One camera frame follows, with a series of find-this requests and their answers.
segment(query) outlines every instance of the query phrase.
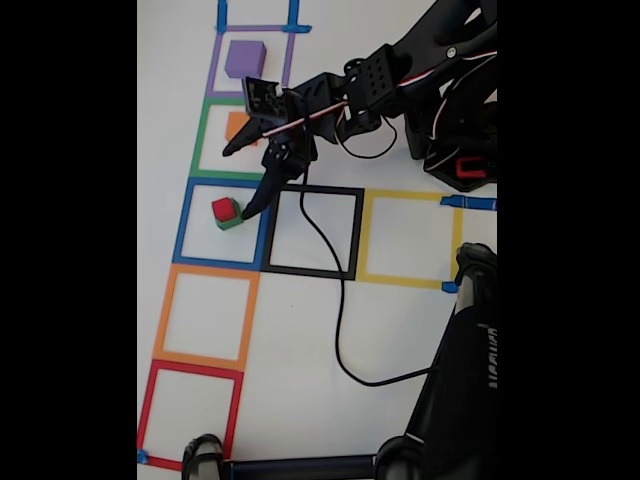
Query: red cube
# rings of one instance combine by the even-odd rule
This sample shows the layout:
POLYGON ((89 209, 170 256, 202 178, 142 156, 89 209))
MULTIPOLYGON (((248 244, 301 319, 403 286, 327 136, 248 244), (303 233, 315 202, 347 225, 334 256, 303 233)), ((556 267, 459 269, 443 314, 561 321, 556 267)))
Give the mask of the red cube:
POLYGON ((211 202, 211 206, 213 207, 213 216, 219 222, 228 222, 236 218, 236 209, 229 197, 211 202))

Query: purple square outline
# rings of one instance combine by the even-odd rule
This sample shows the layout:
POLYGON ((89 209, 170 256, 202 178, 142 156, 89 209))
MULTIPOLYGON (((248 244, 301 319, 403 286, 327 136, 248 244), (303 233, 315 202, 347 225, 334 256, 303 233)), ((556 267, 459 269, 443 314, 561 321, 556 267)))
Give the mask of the purple square outline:
MULTIPOLYGON (((227 32, 282 32, 282 25, 229 25, 227 32)), ((216 34, 216 42, 213 46, 213 59, 211 68, 209 69, 209 78, 207 79, 207 89, 205 98, 243 98, 242 92, 228 92, 214 90, 213 85, 216 80, 216 70, 220 61, 220 49, 222 48, 222 35, 216 34)), ((287 34, 287 50, 284 55, 284 67, 282 68, 283 87, 289 86, 289 77, 291 75, 291 60, 293 59, 293 44, 295 42, 296 33, 287 34)))

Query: green block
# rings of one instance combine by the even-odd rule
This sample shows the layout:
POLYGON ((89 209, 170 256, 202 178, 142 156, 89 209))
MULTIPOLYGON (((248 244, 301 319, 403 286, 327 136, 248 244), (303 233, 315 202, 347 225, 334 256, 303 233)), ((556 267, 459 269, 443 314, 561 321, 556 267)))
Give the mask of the green block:
POLYGON ((238 205, 238 202, 236 202, 233 198, 231 199, 231 203, 233 203, 233 209, 236 212, 236 216, 235 218, 232 218, 231 220, 227 220, 226 222, 220 222, 218 221, 218 219, 216 218, 216 225, 218 225, 218 228, 220 230, 228 230, 231 227, 235 227, 236 225, 240 225, 241 223, 244 222, 244 220, 242 220, 242 209, 240 208, 240 205, 238 205))

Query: purple block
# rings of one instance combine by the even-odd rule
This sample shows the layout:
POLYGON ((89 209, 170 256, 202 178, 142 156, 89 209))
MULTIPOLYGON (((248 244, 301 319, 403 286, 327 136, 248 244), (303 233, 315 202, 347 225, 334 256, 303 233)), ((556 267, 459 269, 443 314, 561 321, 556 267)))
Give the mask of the purple block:
POLYGON ((224 69, 231 78, 260 78, 266 53, 267 49, 263 42, 231 40, 224 69))

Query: blue square outline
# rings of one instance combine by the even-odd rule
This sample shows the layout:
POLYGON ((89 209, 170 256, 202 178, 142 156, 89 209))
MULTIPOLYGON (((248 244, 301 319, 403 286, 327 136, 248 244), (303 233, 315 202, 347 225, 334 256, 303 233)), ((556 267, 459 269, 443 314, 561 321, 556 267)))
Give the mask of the blue square outline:
POLYGON ((256 239, 256 249, 253 253, 253 262, 233 262, 229 260, 213 260, 209 258, 183 257, 182 246, 184 243, 184 234, 187 229, 187 221, 189 220, 189 210, 191 209, 191 198, 193 197, 193 189, 196 185, 209 185, 214 187, 237 187, 237 188, 253 188, 257 189, 259 181, 256 180, 235 180, 229 178, 203 178, 189 177, 187 182, 187 190, 184 194, 184 202, 182 203, 182 212, 180 213, 180 224, 178 226, 178 235, 176 244, 173 249, 173 263, 181 263, 185 265, 201 265, 205 267, 231 268, 236 270, 260 271, 262 265, 262 254, 267 236, 267 223, 269 219, 268 207, 260 214, 260 224, 258 225, 258 237, 256 239))

